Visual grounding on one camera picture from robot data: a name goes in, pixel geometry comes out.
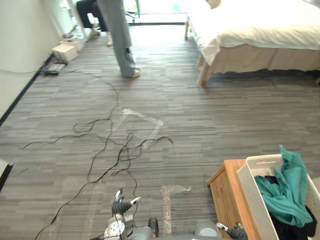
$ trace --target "wooden nightstand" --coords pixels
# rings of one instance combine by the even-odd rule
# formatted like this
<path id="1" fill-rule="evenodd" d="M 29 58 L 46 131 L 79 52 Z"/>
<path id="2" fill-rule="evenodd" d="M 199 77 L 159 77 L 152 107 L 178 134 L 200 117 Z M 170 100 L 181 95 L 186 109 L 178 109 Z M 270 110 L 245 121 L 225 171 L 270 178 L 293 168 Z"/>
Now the wooden nightstand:
<path id="1" fill-rule="evenodd" d="M 211 188 L 218 221 L 227 227 L 240 222 L 249 240 L 261 240 L 237 174 L 245 163 L 245 159 L 225 160 L 207 184 Z M 223 237 L 231 239 L 225 232 Z"/>

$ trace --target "baseboard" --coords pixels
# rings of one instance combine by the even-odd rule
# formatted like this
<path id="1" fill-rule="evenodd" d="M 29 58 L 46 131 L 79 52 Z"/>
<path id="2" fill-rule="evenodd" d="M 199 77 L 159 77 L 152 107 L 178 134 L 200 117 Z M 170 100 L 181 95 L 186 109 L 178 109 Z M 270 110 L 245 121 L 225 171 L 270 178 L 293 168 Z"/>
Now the baseboard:
<path id="1" fill-rule="evenodd" d="M 8 163 L 0 159 L 0 192 L 13 166 L 14 165 L 12 163 Z"/>
<path id="2" fill-rule="evenodd" d="M 54 58 L 54 55 L 53 55 L 53 53 L 51 53 L 51 55 L 47 58 L 47 60 L 43 63 L 43 65 L 33 75 L 33 77 L 30 79 L 30 81 L 27 83 L 27 85 L 22 89 L 22 91 L 19 93 L 19 95 L 15 98 L 15 100 L 12 102 L 12 104 L 9 106 L 9 108 L 5 111 L 5 113 L 0 118 L 0 127 L 5 122 L 5 120 L 10 115 L 10 113 L 15 108 L 15 106 L 18 104 L 18 102 L 23 97 L 23 95 L 26 93 L 26 91 L 30 88 L 30 86 L 34 83 L 34 81 L 37 79 L 37 77 L 41 74 L 42 69 L 44 69 L 53 58 Z"/>

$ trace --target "teal shirt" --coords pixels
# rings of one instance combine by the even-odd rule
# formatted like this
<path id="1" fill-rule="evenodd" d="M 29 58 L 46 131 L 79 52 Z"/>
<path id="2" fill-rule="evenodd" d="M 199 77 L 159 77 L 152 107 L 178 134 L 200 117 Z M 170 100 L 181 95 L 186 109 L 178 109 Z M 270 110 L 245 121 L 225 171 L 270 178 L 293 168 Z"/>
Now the teal shirt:
<path id="1" fill-rule="evenodd" d="M 284 164 L 281 170 L 274 170 L 279 185 L 263 176 L 254 178 L 269 213 L 285 224 L 302 228 L 313 221 L 305 207 L 308 173 L 299 153 L 287 151 L 282 145 L 280 150 Z"/>

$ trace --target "white duvet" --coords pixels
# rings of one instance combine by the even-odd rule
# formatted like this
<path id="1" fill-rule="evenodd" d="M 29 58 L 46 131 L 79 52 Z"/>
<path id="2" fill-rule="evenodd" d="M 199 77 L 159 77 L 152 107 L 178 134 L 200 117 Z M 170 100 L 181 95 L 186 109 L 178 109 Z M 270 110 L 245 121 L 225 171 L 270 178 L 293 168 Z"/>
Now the white duvet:
<path id="1" fill-rule="evenodd" d="M 222 47 L 320 49 L 320 8 L 303 0 L 190 0 L 195 40 L 211 64 Z"/>

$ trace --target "plastic basket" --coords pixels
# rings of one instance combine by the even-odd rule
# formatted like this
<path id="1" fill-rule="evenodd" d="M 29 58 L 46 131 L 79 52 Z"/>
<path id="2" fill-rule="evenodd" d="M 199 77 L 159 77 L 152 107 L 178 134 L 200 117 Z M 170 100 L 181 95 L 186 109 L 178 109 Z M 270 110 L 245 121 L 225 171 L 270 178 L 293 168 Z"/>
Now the plastic basket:
<path id="1" fill-rule="evenodd" d="M 274 169 L 280 169 L 284 163 L 282 155 L 250 156 L 245 161 L 246 163 L 243 167 L 238 170 L 238 176 L 259 235 L 263 240 L 279 240 L 254 177 L 274 176 Z M 318 222 L 315 236 L 311 239 L 320 240 L 320 194 L 309 175 L 307 177 L 309 184 L 305 204 L 312 211 Z"/>

